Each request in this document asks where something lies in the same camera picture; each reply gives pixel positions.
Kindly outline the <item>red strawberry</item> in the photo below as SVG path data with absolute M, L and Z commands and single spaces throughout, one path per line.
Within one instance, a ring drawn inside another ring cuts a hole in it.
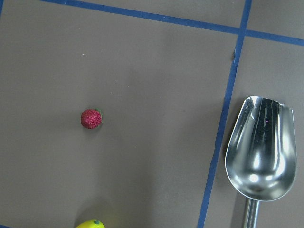
M 86 129 L 98 128 L 103 122 L 103 114 L 98 109 L 87 109 L 81 113 L 81 125 Z

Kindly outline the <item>steel ice scoop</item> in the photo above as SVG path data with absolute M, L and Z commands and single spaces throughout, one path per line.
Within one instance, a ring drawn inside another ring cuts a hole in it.
M 244 228 L 255 228 L 260 202 L 274 201 L 292 188 L 297 171 L 293 110 L 278 101 L 244 100 L 225 156 L 230 183 L 246 197 Z

